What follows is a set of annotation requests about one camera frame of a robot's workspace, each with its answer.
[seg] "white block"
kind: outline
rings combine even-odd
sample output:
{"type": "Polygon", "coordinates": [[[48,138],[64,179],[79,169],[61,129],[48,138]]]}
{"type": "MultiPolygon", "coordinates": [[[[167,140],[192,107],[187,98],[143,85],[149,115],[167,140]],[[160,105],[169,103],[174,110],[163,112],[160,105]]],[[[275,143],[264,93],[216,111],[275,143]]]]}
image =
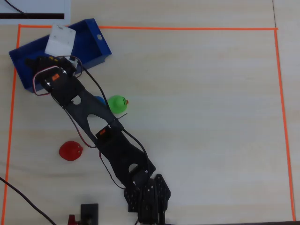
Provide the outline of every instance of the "white block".
{"type": "Polygon", "coordinates": [[[71,55],[74,46],[75,35],[75,30],[69,27],[54,24],[52,26],[45,53],[52,56],[71,55]]]}

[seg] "robotic arm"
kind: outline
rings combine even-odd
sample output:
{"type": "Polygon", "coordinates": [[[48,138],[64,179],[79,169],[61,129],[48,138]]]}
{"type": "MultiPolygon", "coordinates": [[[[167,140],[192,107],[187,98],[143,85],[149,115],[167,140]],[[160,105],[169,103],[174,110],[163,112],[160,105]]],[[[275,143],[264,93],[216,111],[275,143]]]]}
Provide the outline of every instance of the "robotic arm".
{"type": "Polygon", "coordinates": [[[66,58],[38,57],[36,60],[27,59],[26,64],[34,75],[38,74],[35,80],[77,122],[109,160],[116,177],[126,187],[124,197],[128,211],[137,212],[138,221],[142,224],[165,225],[165,211],[171,192],[161,174],[157,174],[155,179],[150,178],[155,166],[148,159],[143,146],[124,129],[108,104],[104,105],[85,89],[74,76],[76,68],[66,58]],[[72,101],[76,96],[81,98],[77,105],[72,101]],[[95,135],[87,120],[90,114],[104,119],[108,124],[95,135]],[[136,140],[143,151],[131,144],[123,133],[136,140]],[[132,164],[137,166],[129,171],[132,164]]]}

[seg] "wooden table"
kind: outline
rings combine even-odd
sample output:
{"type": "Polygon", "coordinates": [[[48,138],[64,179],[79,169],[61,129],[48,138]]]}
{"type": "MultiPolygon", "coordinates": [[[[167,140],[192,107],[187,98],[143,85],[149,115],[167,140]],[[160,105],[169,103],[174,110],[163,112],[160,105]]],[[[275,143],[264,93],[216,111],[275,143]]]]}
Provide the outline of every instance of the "wooden table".
{"type": "MultiPolygon", "coordinates": [[[[300,3],[275,0],[274,6],[299,212],[300,3]]],[[[85,18],[100,26],[206,28],[101,29],[113,54],[90,69],[107,96],[130,101],[121,122],[165,177],[168,223],[293,220],[271,0],[74,0],[72,22],[85,18]]],[[[82,203],[99,203],[99,224],[134,224],[136,214],[128,213],[97,150],[84,148],[74,162],[60,158],[65,141],[83,143],[52,98],[24,90],[18,76],[11,117],[14,68],[8,51],[16,46],[17,31],[0,26],[0,176],[8,174],[9,152],[9,182],[59,225],[82,203]]],[[[20,45],[49,32],[22,28],[20,45]]],[[[86,74],[80,81],[100,95],[86,74]]],[[[94,132],[105,125],[89,121],[94,132]]],[[[48,224],[13,190],[4,196],[5,225],[48,224]]]]}

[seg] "mounting hole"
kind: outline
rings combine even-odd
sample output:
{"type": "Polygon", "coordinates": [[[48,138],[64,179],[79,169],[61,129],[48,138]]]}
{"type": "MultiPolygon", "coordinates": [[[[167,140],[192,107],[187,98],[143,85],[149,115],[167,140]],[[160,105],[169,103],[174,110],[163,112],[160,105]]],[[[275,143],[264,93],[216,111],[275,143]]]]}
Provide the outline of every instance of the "mounting hole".
{"type": "Polygon", "coordinates": [[[137,164],[133,163],[129,166],[128,171],[131,172],[136,167],[137,167],[137,164]]]}
{"type": "Polygon", "coordinates": [[[72,99],[72,101],[75,105],[79,105],[81,103],[81,98],[79,97],[79,95],[77,95],[75,98],[72,99]]]}

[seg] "black line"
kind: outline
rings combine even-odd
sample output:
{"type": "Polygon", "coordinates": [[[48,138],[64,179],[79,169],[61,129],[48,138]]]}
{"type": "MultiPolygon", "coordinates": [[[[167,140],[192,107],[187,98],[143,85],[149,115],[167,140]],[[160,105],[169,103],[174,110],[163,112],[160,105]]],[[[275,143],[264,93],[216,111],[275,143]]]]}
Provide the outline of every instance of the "black line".
{"type": "Polygon", "coordinates": [[[276,26],[276,17],[275,17],[274,0],[272,0],[272,4],[273,4],[274,24],[275,24],[275,28],[277,28],[277,26],[276,26]]]}
{"type": "Polygon", "coordinates": [[[0,13],[0,19],[50,19],[63,20],[64,13],[0,13]]]}

